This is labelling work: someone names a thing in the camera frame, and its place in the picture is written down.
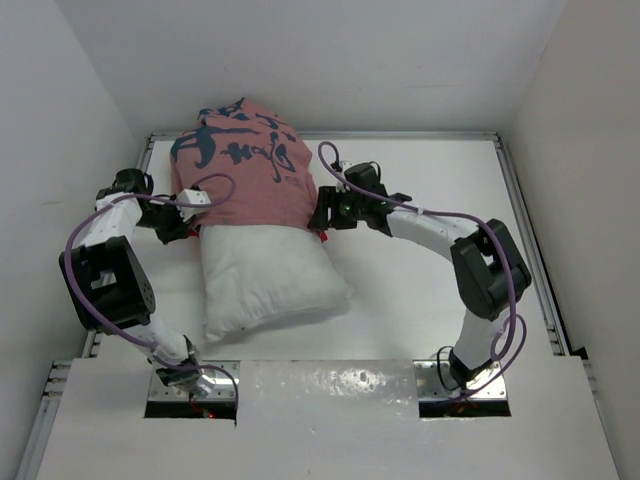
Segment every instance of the pillow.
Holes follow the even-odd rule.
[[[207,290],[207,336],[248,329],[284,315],[333,307],[353,290],[333,268],[307,224],[317,191],[311,151],[270,110],[242,98],[204,109],[199,126],[171,148],[174,193],[213,173],[234,178],[234,195],[201,216],[202,266]],[[199,185],[211,199],[229,181]]]
[[[353,296],[317,235],[272,225],[202,227],[210,340]]]

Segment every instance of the white pillow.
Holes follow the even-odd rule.
[[[334,307],[354,293],[318,236],[299,228],[203,225],[200,252],[210,340],[287,315]]]

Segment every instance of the white wall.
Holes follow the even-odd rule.
[[[79,353],[57,256],[138,142],[53,0],[0,0],[0,478],[51,361]]]
[[[247,95],[298,129],[501,129],[564,0],[56,0],[135,131]]]
[[[570,0],[509,137],[560,309],[639,478],[640,3]]]

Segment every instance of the cable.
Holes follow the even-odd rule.
[[[320,159],[320,162],[322,163],[324,168],[326,168],[331,175],[333,175],[341,183],[343,183],[344,185],[349,187],[352,191],[358,192],[358,193],[360,193],[362,195],[365,195],[367,197],[373,198],[373,199],[378,200],[380,202],[385,202],[385,203],[388,203],[388,204],[393,205],[395,207],[404,208],[406,210],[410,210],[410,211],[412,211],[414,213],[418,213],[418,214],[423,214],[423,215],[432,216],[432,217],[450,217],[450,218],[462,218],[462,219],[465,219],[465,220],[470,220],[470,221],[476,223],[478,225],[478,227],[480,227],[482,230],[484,230],[484,232],[487,234],[487,236],[491,240],[491,243],[493,243],[493,245],[495,247],[495,250],[496,250],[496,253],[498,255],[498,258],[500,259],[500,264],[502,266],[502,269],[504,270],[505,277],[506,277],[506,283],[507,283],[507,293],[508,293],[508,297],[509,297],[509,316],[507,317],[507,319],[504,322],[504,325],[507,326],[507,338],[506,338],[504,346],[502,347],[500,352],[497,352],[496,351],[496,347],[498,345],[498,341],[499,341],[500,337],[502,336],[502,334],[504,332],[504,329],[505,329],[505,327],[503,326],[501,332],[499,332],[496,335],[496,337],[493,339],[493,342],[491,343],[491,359],[493,361],[500,361],[500,360],[502,360],[502,359],[504,359],[506,357],[508,351],[511,349],[511,346],[513,345],[513,340],[514,340],[514,337],[515,337],[515,330],[516,330],[516,322],[518,321],[518,319],[521,321],[522,326],[523,326],[523,338],[522,338],[522,342],[518,346],[518,349],[516,350],[516,353],[513,355],[513,357],[511,357],[509,359],[509,362],[502,368],[502,370],[495,377],[493,377],[491,380],[489,380],[479,390],[485,388],[487,385],[489,385],[491,382],[493,382],[496,378],[498,378],[500,375],[502,375],[506,371],[506,369],[513,363],[513,360],[517,357],[517,355],[522,350],[522,347],[524,346],[524,340],[526,338],[526,332],[527,332],[527,327],[526,327],[526,324],[524,322],[524,319],[520,315],[518,315],[518,312],[517,312],[517,308],[516,308],[516,292],[515,292],[515,286],[514,286],[514,283],[513,283],[513,276],[511,275],[511,268],[509,267],[509,262],[507,261],[507,256],[506,256],[506,254],[504,252],[504,249],[502,248],[502,245],[500,245],[500,241],[498,240],[498,237],[496,237],[495,233],[493,232],[493,230],[491,230],[491,227],[489,227],[489,225],[487,225],[482,219],[480,219],[480,218],[478,218],[478,217],[476,217],[474,215],[470,215],[470,214],[467,214],[467,213],[460,213],[460,212],[446,212],[446,211],[435,211],[435,210],[420,209],[420,208],[418,208],[416,206],[408,205],[406,203],[399,202],[399,201],[394,200],[392,198],[384,197],[382,195],[378,195],[376,193],[369,192],[368,190],[365,190],[363,188],[358,187],[357,185],[354,185],[353,183],[349,182],[342,175],[340,175],[338,172],[334,171],[331,168],[331,166],[329,165],[329,162],[324,158],[324,154],[322,153],[322,149],[324,147],[329,147],[329,148],[331,148],[333,150],[334,155],[335,155],[335,161],[333,163],[334,165],[335,164],[339,164],[339,162],[340,162],[340,152],[338,151],[338,147],[336,147],[336,145],[334,143],[326,141],[326,140],[320,142],[318,144],[318,158]],[[470,395],[473,395],[473,393],[471,393],[471,394],[463,393],[459,397],[456,397],[455,399],[451,399],[451,400],[459,401],[460,399],[468,398]]]
[[[369,162],[369,165],[375,165],[378,168],[378,180],[382,181],[382,168],[378,162]]]
[[[103,215],[104,213],[106,213],[111,208],[113,208],[113,206],[116,203],[122,202],[124,200],[129,200],[131,198],[137,198],[137,199],[148,200],[148,201],[151,201],[151,200],[156,201],[157,200],[157,201],[159,201],[161,203],[166,203],[166,204],[169,204],[169,205],[174,205],[176,207],[185,207],[185,208],[215,207],[217,205],[222,205],[224,202],[229,200],[231,198],[231,196],[234,194],[235,189],[236,189],[236,182],[233,179],[233,177],[231,177],[230,175],[227,175],[226,173],[214,173],[213,175],[208,175],[205,178],[208,179],[208,178],[212,178],[212,177],[226,178],[231,182],[231,189],[230,189],[229,193],[225,197],[220,199],[220,200],[216,200],[216,201],[211,202],[210,204],[204,204],[203,205],[203,204],[190,204],[190,203],[185,203],[185,202],[178,202],[176,200],[169,200],[167,198],[160,197],[160,196],[145,195],[145,194],[141,194],[141,193],[128,193],[128,194],[122,195],[121,197],[116,198],[112,203],[104,206],[100,210],[97,210],[96,212],[94,212],[91,215],[89,215],[85,220],[83,220],[71,232],[71,235],[69,235],[69,238],[67,239],[67,243],[66,243],[65,249],[64,249],[64,269],[65,269],[65,273],[67,275],[67,280],[69,282],[69,287],[71,288],[71,291],[76,296],[78,301],[84,306],[84,308],[87,309],[87,311],[96,320],[98,320],[111,333],[124,338],[125,340],[133,343],[134,345],[137,345],[137,346],[143,347],[143,348],[148,348],[152,353],[156,349],[157,344],[151,343],[151,342],[145,342],[143,340],[140,340],[140,339],[138,339],[138,338],[126,333],[124,330],[122,330],[117,325],[115,325],[113,322],[111,322],[107,317],[105,317],[91,303],[91,301],[89,301],[89,299],[84,295],[84,292],[82,291],[82,289],[80,288],[80,285],[78,284],[78,280],[76,279],[75,273],[73,272],[73,265],[71,263],[71,252],[73,250],[73,243],[75,242],[75,240],[78,237],[78,235],[80,235],[80,233],[85,229],[85,227],[87,225],[89,225],[91,222],[93,222],[96,218],[98,218],[100,215]],[[167,363],[167,362],[163,361],[162,359],[160,359],[160,358],[158,358],[156,356],[154,356],[153,358],[160,365],[162,365],[162,366],[164,366],[166,368],[170,368],[172,370],[177,370],[177,371],[193,371],[193,370],[201,370],[201,369],[202,370],[214,370],[214,371],[220,372],[223,375],[227,376],[229,379],[231,379],[231,383],[233,384],[233,389],[234,389],[234,392],[235,392],[235,409],[236,409],[236,411],[238,410],[238,401],[239,401],[238,386],[237,386],[236,381],[233,378],[233,376],[229,372],[227,372],[226,370],[224,370],[224,369],[222,369],[220,367],[216,367],[214,365],[197,365],[197,366],[195,366],[195,365],[172,365],[170,363]]]
[[[440,347],[440,350],[438,350],[438,353],[436,353],[436,368],[438,371],[438,378],[440,379],[440,385],[442,385],[442,388],[444,388],[449,392],[453,392],[458,388],[458,386],[456,385],[453,388],[447,387],[447,384],[444,382],[444,377],[442,376],[442,362],[440,361],[440,354],[447,348],[450,348],[451,350],[453,350],[453,347],[451,345],[446,345],[444,347]]]

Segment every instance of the white table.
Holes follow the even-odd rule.
[[[153,144],[156,193],[169,188],[171,143]],[[317,143],[308,141],[312,150]],[[336,143],[343,158],[378,162],[390,193],[500,218],[523,250],[491,140]],[[312,173],[317,185],[333,183],[317,160]],[[326,248],[357,290],[348,310],[209,344],[196,242],[165,247],[141,231],[134,247],[158,313],[204,358],[241,361],[238,427],[144,419],[150,368],[109,337],[97,359],[73,364],[40,479],[617,478],[580,359],[552,355],[534,288],[519,303],[529,338],[506,374],[512,417],[426,421],[412,360],[455,342],[464,312],[446,261],[364,226],[330,232]],[[376,379],[373,391],[344,388],[358,372]]]

